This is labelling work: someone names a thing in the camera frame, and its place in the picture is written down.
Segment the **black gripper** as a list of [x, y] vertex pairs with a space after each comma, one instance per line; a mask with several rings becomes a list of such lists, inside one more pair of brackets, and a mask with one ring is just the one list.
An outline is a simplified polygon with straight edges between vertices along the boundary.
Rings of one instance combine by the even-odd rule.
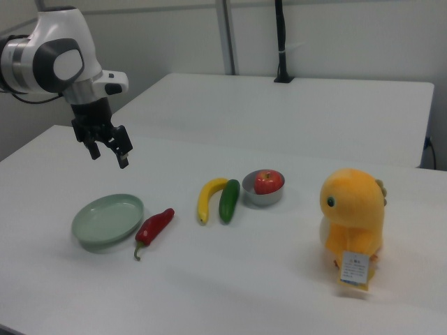
[[71, 105], [74, 114], [73, 130], [78, 142], [84, 143], [90, 156], [96, 160], [101, 156], [96, 142], [108, 144], [115, 153], [119, 167], [129, 165], [128, 155], [133, 145], [124, 126], [114, 127], [111, 122], [112, 112], [108, 98], [94, 102]]

